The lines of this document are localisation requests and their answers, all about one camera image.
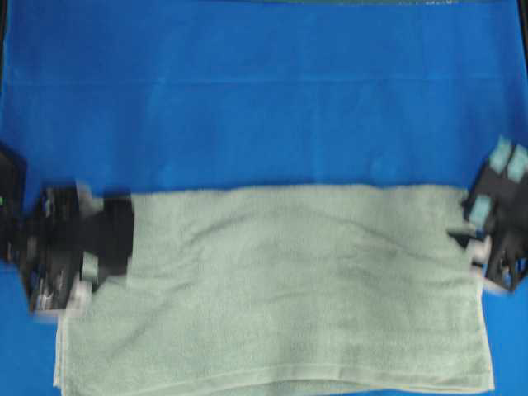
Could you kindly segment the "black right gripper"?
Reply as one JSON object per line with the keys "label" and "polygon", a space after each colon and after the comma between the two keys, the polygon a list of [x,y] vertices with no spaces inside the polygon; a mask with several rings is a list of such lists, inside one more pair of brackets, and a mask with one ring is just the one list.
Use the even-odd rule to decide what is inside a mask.
{"label": "black right gripper", "polygon": [[476,229],[447,229],[465,251],[491,250],[484,276],[514,291],[527,276],[527,148],[500,137],[483,162],[467,199],[464,219]]}

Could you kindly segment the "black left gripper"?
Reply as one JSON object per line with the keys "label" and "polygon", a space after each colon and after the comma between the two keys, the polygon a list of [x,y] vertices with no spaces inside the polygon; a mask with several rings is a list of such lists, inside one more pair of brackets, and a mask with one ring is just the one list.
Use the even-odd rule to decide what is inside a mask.
{"label": "black left gripper", "polygon": [[[90,240],[75,233],[88,217]],[[22,284],[31,314],[82,312],[109,277],[124,276],[133,252],[130,194],[93,196],[82,184],[45,186],[25,218]]]}

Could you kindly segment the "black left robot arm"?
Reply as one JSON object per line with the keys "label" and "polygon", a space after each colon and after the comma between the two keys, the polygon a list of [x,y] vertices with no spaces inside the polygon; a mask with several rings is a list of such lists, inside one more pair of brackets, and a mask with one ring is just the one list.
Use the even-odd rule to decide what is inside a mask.
{"label": "black left robot arm", "polygon": [[77,183],[43,186],[24,210],[26,160],[1,147],[1,259],[15,266],[33,314],[85,305],[133,252],[130,195],[93,196]]}

